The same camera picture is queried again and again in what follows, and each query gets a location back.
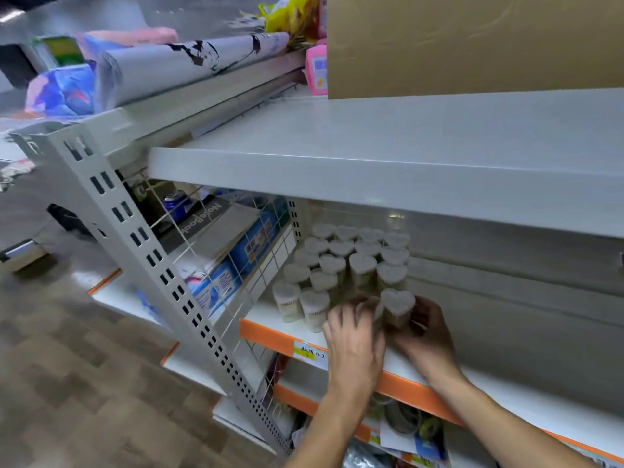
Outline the person's left hand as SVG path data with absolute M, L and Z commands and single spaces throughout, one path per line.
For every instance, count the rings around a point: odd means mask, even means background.
M 328 388 L 331 384 L 370 384 L 376 389 L 384 363 L 385 338 L 325 340 L 329 359 Z

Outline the person's right hand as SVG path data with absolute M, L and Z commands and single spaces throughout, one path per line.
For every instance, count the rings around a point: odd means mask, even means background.
M 387 325 L 386 334 L 392 345 L 407 356 L 430 387 L 445 388 L 451 383 L 466 380 L 456 362 L 454 342 L 447 325 L 445 335 L 433 336 L 428 332 L 418 336 L 412 330 L 411 313 L 408 328 Z

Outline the heart-shaped cotton swab jar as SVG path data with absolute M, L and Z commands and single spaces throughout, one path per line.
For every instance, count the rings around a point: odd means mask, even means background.
M 416 306 L 416 297 L 410 291 L 386 288 L 381 291 L 384 322 L 396 328 L 405 328 L 410 322 L 410 314 Z

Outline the person's right forearm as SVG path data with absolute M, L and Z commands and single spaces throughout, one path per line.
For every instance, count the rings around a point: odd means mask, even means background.
M 598 468 L 588 457 L 512 414 L 461 371 L 427 382 L 502 468 Z

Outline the yellow price label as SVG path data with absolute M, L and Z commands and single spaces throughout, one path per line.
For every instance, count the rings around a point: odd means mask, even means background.
M 327 350 L 318 348 L 306 341 L 295 339 L 292 347 L 292 358 L 304 362 L 315 368 L 328 371 L 329 359 Z

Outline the blue product box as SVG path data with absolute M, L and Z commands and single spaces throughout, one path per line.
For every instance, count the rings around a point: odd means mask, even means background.
M 242 280 L 245 280 L 261 262 L 277 239 L 284 223 L 275 211 L 263 211 L 231 249 L 229 258 L 238 269 Z

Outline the blue and white packet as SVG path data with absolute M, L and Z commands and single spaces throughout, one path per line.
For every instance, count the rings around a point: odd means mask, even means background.
M 193 272 L 185 283 L 201 309 L 211 316 L 237 292 L 242 280 L 236 266 L 226 257 L 209 273 Z

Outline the grey notebook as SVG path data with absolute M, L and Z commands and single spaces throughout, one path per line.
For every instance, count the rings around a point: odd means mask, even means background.
M 257 208 L 209 195 L 196 201 L 181 222 L 163 220 L 156 236 L 184 280 L 204 277 L 259 218 Z

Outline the white metal shelf board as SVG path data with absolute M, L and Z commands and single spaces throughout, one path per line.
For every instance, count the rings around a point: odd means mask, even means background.
M 283 97 L 150 178 L 624 238 L 624 88 Z

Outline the blue can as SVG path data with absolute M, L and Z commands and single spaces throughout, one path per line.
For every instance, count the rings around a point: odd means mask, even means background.
M 179 223 L 188 216 L 193 200 L 184 191 L 176 189 L 163 199 L 163 205 L 171 220 Z

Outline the perforated white shelf upright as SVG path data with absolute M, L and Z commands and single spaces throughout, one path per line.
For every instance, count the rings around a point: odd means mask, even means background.
M 243 354 L 226 344 L 210 322 L 89 130 L 81 123 L 41 122 L 9 135 L 52 182 L 63 204 L 144 291 L 182 348 L 193 354 L 276 455 L 288 456 L 290 437 L 238 364 Z

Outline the pink toy box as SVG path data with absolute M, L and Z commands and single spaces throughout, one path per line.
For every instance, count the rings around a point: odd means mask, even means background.
M 306 51 L 305 77 L 312 95 L 328 94 L 327 39 L 317 41 Z

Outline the brown cardboard box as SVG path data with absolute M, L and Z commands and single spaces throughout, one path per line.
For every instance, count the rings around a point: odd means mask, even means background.
M 624 86 L 624 0 L 328 0 L 330 99 Z

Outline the blue and pink plastic bag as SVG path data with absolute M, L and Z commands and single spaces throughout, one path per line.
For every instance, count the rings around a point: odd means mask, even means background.
M 39 117 L 86 117 L 94 114 L 96 76 L 88 63 L 51 69 L 32 79 L 24 111 Z

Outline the green and white box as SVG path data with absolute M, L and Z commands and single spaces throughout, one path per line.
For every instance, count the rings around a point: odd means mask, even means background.
M 47 70 L 86 62 L 77 41 L 69 35 L 35 37 L 31 45 Z

